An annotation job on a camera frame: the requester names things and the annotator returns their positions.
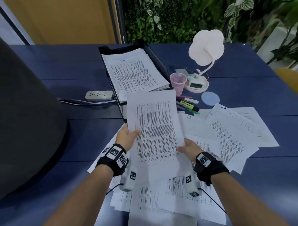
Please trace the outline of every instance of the hand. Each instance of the hand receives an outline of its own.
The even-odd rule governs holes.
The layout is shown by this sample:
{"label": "hand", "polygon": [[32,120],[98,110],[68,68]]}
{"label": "hand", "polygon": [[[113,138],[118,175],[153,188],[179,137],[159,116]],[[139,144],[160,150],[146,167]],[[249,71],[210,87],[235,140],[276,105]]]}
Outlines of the hand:
{"label": "hand", "polygon": [[177,151],[186,155],[186,157],[195,163],[195,158],[198,154],[203,152],[203,150],[192,140],[184,138],[185,146],[177,147]]}
{"label": "hand", "polygon": [[131,149],[134,144],[134,139],[140,134],[140,130],[136,129],[135,131],[129,133],[127,124],[117,133],[116,144],[120,144],[125,150],[126,153]]}

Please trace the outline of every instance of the white desk lamp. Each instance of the white desk lamp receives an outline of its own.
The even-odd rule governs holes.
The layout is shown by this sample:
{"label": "white desk lamp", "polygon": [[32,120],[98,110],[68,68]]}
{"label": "white desk lamp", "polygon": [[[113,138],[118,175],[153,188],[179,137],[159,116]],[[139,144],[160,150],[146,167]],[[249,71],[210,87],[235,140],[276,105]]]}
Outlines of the white desk lamp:
{"label": "white desk lamp", "polygon": [[202,72],[197,69],[199,74],[196,78],[191,78],[186,82],[184,88],[190,92],[201,93],[205,92],[209,86],[207,79],[202,76],[214,64],[214,61],[219,59],[224,53],[224,35],[220,30],[202,30],[196,33],[193,37],[193,43],[189,47],[188,54],[198,65],[207,67]]}

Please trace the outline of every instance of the yellow chair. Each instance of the yellow chair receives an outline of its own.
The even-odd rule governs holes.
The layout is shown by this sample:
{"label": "yellow chair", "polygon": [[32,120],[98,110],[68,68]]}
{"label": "yellow chair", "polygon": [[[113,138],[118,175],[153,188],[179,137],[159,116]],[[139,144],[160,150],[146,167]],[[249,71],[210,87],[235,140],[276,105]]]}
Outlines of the yellow chair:
{"label": "yellow chair", "polygon": [[279,68],[274,70],[275,73],[283,80],[295,93],[298,94],[298,72],[289,68]]}

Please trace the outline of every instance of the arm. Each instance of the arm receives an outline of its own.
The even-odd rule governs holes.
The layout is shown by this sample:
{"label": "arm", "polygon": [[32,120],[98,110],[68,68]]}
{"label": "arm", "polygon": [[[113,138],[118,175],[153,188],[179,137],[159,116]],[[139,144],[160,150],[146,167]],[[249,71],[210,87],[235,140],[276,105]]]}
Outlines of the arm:
{"label": "arm", "polygon": [[[177,150],[195,163],[196,156],[203,150],[192,140],[186,138],[184,140],[185,146],[177,147]],[[233,225],[288,225],[268,206],[243,188],[230,174],[212,175],[211,182]]]}
{"label": "arm", "polygon": [[[140,133],[128,132],[125,125],[117,134],[116,142],[129,151]],[[92,226],[105,199],[113,171],[106,165],[97,166],[89,177],[66,199],[44,226]]]}

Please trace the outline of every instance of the white wall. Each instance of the white wall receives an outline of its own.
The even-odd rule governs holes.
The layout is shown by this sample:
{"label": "white wall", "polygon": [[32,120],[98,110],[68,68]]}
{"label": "white wall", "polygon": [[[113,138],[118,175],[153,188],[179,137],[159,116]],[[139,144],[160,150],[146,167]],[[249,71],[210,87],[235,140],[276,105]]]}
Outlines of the white wall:
{"label": "white wall", "polygon": [[[27,34],[22,25],[18,22],[17,18],[10,11],[3,0],[0,0],[0,6],[4,10],[4,12],[9,16],[12,22],[16,25],[22,35],[26,38],[30,45],[34,45],[34,42]],[[15,31],[11,28],[11,26],[7,23],[7,21],[0,14],[0,37],[9,45],[24,45],[23,41],[19,38],[19,36],[15,33]]]}

